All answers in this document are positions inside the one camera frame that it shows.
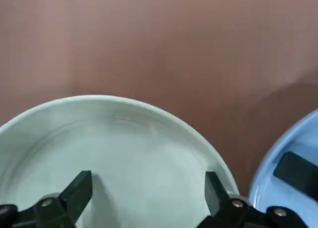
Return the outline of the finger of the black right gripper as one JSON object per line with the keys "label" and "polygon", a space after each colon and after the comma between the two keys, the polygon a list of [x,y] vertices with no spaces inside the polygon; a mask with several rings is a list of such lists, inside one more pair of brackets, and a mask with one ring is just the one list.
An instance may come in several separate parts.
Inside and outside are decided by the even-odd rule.
{"label": "finger of the black right gripper", "polygon": [[318,196],[318,166],[293,152],[281,157],[273,174],[308,197]]}

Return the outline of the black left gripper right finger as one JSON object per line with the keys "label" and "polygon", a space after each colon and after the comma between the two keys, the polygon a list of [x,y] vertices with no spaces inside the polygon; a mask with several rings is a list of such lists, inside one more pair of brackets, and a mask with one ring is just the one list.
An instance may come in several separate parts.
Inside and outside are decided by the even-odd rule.
{"label": "black left gripper right finger", "polygon": [[231,197],[215,172],[205,173],[205,201],[210,215],[200,228],[306,228],[306,223],[291,209],[272,206],[262,213],[244,201]]}

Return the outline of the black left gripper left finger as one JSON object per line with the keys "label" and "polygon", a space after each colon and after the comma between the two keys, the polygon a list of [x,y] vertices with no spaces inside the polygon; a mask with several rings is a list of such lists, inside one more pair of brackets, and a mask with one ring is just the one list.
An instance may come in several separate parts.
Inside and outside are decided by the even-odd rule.
{"label": "black left gripper left finger", "polygon": [[2,228],[75,228],[92,198],[92,173],[81,171],[56,197],[49,196],[19,211],[14,204],[1,204]]}

